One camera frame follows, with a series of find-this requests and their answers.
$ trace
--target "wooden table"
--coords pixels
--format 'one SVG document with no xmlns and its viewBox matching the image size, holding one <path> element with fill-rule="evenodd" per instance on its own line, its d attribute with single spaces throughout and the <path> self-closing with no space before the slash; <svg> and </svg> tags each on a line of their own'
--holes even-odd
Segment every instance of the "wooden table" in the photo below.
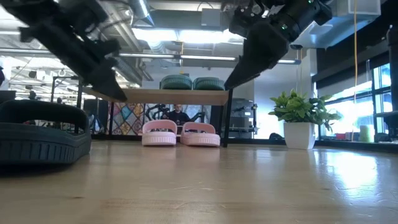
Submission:
<svg viewBox="0 0 398 224">
<path fill-rule="evenodd" d="M 89 95 L 102 98 L 106 101 L 112 102 L 110 122 L 110 136 L 112 136 L 113 123 L 113 103 L 120 102 L 114 98 L 108 97 L 88 87 L 83 87 L 83 92 Z M 221 136 L 224 106 L 227 104 L 225 127 L 229 127 L 231 120 L 231 106 L 233 90 L 229 91 L 214 91 L 214 90 L 145 90 L 145 89 L 123 89 L 127 97 L 125 103 L 162 103 L 162 104 L 182 104 L 182 105 L 212 105 L 221 106 L 220 120 L 216 132 L 223 138 L 223 147 L 228 147 L 229 129 L 225 129 L 224 135 Z"/>
<path fill-rule="evenodd" d="M 398 157 L 94 142 L 63 169 L 1 169 L 0 223 L 397 223 Z"/>
<path fill-rule="evenodd" d="M 83 92 L 106 101 L 119 102 L 88 87 L 83 87 Z M 123 92 L 127 97 L 126 103 L 224 106 L 228 101 L 228 91 L 123 89 Z"/>
</svg>

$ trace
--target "green object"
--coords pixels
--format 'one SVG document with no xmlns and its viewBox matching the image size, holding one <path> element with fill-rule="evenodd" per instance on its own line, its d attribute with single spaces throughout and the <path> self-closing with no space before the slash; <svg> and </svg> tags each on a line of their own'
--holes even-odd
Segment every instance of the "green object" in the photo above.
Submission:
<svg viewBox="0 0 398 224">
<path fill-rule="evenodd" d="M 361 125 L 359 127 L 359 141 L 361 142 L 374 142 L 374 130 L 371 125 Z"/>
<path fill-rule="evenodd" d="M 160 82 L 161 90 L 191 90 L 192 80 L 185 75 L 168 75 Z"/>
<path fill-rule="evenodd" d="M 214 77 L 197 78 L 193 81 L 194 90 L 225 90 L 224 81 Z"/>
<path fill-rule="evenodd" d="M 278 98 L 271 97 L 271 100 L 275 102 L 275 108 L 269 115 L 275 115 L 279 121 L 285 120 L 288 123 L 310 122 L 317 125 L 324 124 L 327 130 L 330 131 L 330 125 L 332 125 L 330 121 L 341 118 L 336 113 L 328 113 L 325 108 L 325 100 L 329 100 L 331 96 L 306 100 L 306 95 L 300 96 L 292 90 L 290 95 L 282 92 Z"/>
</svg>

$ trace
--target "pink slipper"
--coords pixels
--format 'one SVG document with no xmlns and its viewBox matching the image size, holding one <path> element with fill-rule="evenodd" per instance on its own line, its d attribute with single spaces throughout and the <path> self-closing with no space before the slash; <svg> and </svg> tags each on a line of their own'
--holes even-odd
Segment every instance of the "pink slipper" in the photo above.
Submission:
<svg viewBox="0 0 398 224">
<path fill-rule="evenodd" d="M 189 133 L 185 130 L 197 130 L 199 133 Z M 187 122 L 182 126 L 181 143 L 188 146 L 220 146 L 220 137 L 211 124 Z"/>
<path fill-rule="evenodd" d="M 143 146 L 174 146 L 177 138 L 177 125 L 170 120 L 149 121 L 142 127 Z"/>
</svg>

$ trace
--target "person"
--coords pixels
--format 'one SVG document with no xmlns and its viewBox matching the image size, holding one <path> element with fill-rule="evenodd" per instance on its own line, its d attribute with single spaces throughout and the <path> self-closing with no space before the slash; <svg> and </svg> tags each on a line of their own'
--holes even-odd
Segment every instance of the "person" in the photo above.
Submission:
<svg viewBox="0 0 398 224">
<path fill-rule="evenodd" d="M 2 72 L 3 68 L 0 66 L 0 86 L 2 85 L 3 81 L 6 80 L 6 76 Z"/>
<path fill-rule="evenodd" d="M 182 112 L 182 105 L 174 105 L 174 110 L 169 112 L 167 115 L 163 115 L 163 118 L 172 120 L 177 125 L 183 125 L 185 122 L 190 121 L 189 116 Z"/>
<path fill-rule="evenodd" d="M 36 99 L 36 93 L 35 93 L 35 91 L 33 91 L 33 90 L 31 90 L 30 92 L 29 92 L 29 96 L 28 96 L 28 98 L 30 99 L 30 100 L 37 100 Z"/>
</svg>

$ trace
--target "black equipment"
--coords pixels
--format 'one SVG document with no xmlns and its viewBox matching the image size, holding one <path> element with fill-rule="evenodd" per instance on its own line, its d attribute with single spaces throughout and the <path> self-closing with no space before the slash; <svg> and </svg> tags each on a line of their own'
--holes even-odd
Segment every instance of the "black equipment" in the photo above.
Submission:
<svg viewBox="0 0 398 224">
<path fill-rule="evenodd" d="M 251 100 L 232 99 L 229 136 L 232 138 L 252 139 L 257 134 L 257 104 Z"/>
<path fill-rule="evenodd" d="M 238 7 L 229 31 L 245 37 L 243 55 L 225 82 L 226 90 L 256 78 L 266 69 L 273 68 L 288 52 L 289 44 L 313 22 L 323 25 L 332 18 L 330 0 L 256 0 L 261 12 L 252 11 L 254 0 L 248 7 Z M 277 13 L 262 17 L 265 7 L 283 6 Z"/>
<path fill-rule="evenodd" d="M 157 112 L 155 112 L 155 113 L 152 115 L 152 117 L 150 117 L 150 116 L 149 116 L 149 113 L 150 113 L 152 110 L 154 110 L 154 109 L 157 109 Z M 158 104 L 158 105 L 155 105 L 155 106 L 153 106 L 153 107 L 148 108 L 148 110 L 145 112 L 145 116 L 148 118 L 149 121 L 152 121 L 152 120 L 156 120 L 156 115 L 159 114 L 159 115 L 160 115 L 160 118 L 162 118 L 163 115 L 166 115 L 169 111 L 170 111 L 170 109 L 166 108 L 166 105 L 164 105 L 164 104 Z"/>
<path fill-rule="evenodd" d="M 91 40 L 88 34 L 104 22 L 108 15 L 95 0 L 0 0 L 13 16 L 26 23 L 20 28 L 21 42 L 33 38 L 40 41 L 62 63 L 83 78 L 84 84 L 115 99 L 127 98 L 112 69 L 117 62 L 109 54 L 118 55 L 117 40 Z"/>
<path fill-rule="evenodd" d="M 265 69 L 273 68 L 288 51 L 289 44 L 315 21 L 323 25 L 332 17 L 327 5 L 330 0 L 255 0 L 262 9 L 252 11 L 254 0 L 248 7 L 234 12 L 229 31 L 246 38 L 243 56 L 225 83 L 227 90 L 239 86 Z M 118 55 L 117 40 L 91 40 L 87 37 L 108 16 L 95 0 L 0 0 L 12 15 L 26 23 L 20 28 L 21 41 L 39 40 L 65 65 L 83 78 L 84 84 L 117 100 L 126 96 L 115 79 L 112 67 Z M 265 7 L 283 6 L 274 15 L 262 18 Z"/>
</svg>

